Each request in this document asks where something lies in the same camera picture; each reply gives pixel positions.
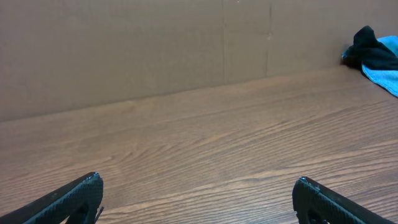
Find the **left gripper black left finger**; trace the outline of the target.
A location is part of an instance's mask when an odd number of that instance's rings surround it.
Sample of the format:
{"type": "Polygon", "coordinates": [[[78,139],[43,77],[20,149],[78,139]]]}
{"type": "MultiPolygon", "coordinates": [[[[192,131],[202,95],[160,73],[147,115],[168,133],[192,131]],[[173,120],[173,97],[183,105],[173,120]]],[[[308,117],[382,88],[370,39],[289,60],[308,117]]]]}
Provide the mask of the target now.
{"type": "Polygon", "coordinates": [[[60,187],[1,217],[1,223],[41,224],[96,223],[104,207],[104,182],[97,172],[60,187]]]}

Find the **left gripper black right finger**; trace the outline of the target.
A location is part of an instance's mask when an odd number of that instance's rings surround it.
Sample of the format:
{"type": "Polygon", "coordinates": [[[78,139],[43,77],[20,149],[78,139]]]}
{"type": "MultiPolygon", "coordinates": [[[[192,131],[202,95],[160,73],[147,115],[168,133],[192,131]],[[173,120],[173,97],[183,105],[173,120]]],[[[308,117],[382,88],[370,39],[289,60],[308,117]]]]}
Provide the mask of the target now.
{"type": "Polygon", "coordinates": [[[394,224],[309,177],[300,177],[292,191],[300,224],[394,224]]]}

